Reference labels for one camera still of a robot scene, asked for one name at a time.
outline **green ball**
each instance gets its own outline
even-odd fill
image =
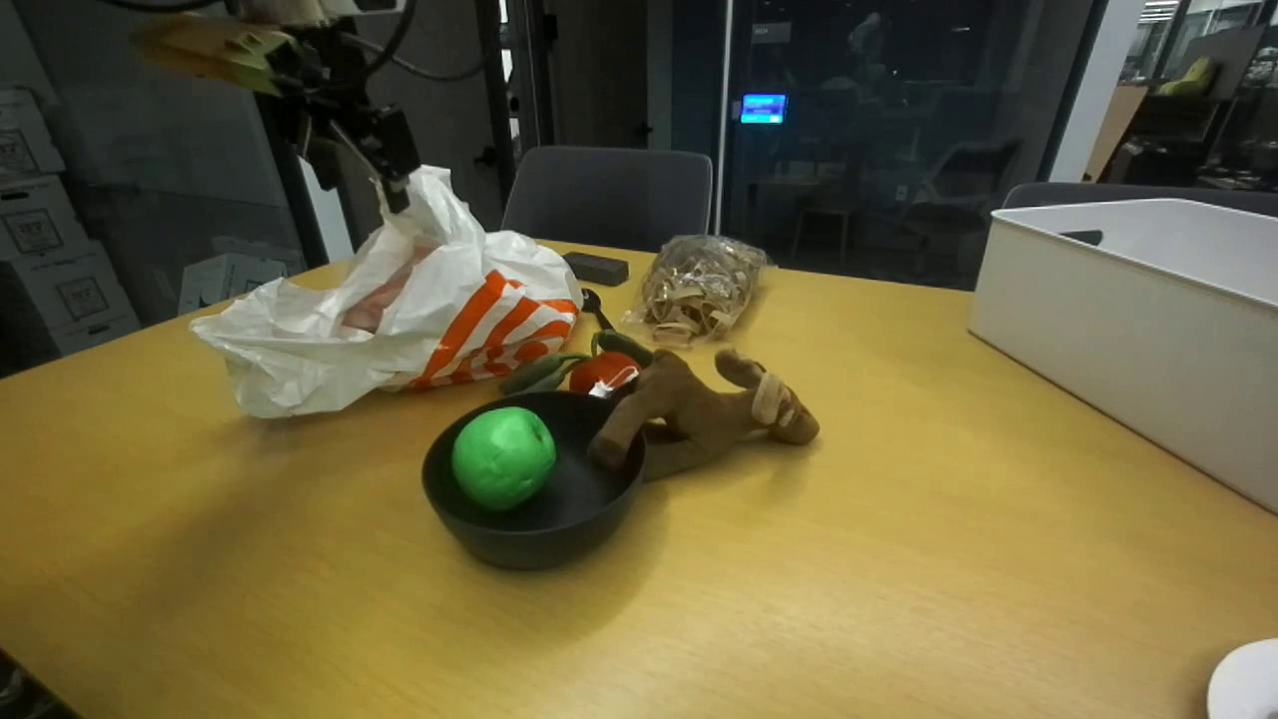
[[[529,503],[557,467],[557,432],[529,409],[475,416],[453,445],[453,475],[490,511]]]

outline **black bowl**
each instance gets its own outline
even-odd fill
[[[490,411],[490,409],[537,411],[561,445],[561,460],[550,467],[549,489],[510,511],[479,508],[475,499],[469,499],[469,493],[453,475],[457,437],[479,411]],[[599,467],[587,456],[609,411],[611,404],[593,397],[530,391],[530,397],[485,404],[471,416],[457,420],[430,445],[422,464],[422,493],[435,515],[479,564],[490,564],[490,568],[539,570],[539,568],[561,568],[587,554],[622,523],[638,489],[638,467],[642,467],[642,445],[634,445],[626,464],[615,471]]]

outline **red object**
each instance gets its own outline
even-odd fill
[[[626,352],[603,352],[603,356],[582,361],[571,373],[569,387],[577,397],[611,397],[634,381],[638,381],[638,364]]]

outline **table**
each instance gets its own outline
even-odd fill
[[[1201,717],[1212,669],[1278,634],[1278,519],[967,317],[772,271],[736,340],[822,440],[652,484],[549,577],[471,564],[421,495],[490,387],[256,424],[160,325],[0,385],[0,649],[128,719]]]

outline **wooden table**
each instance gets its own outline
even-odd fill
[[[1278,519],[967,317],[772,271],[736,340],[819,447],[652,484],[549,577],[471,564],[421,495],[490,387],[256,424],[184,319],[128,335],[0,385],[0,649],[128,719],[1201,717],[1278,634]]]

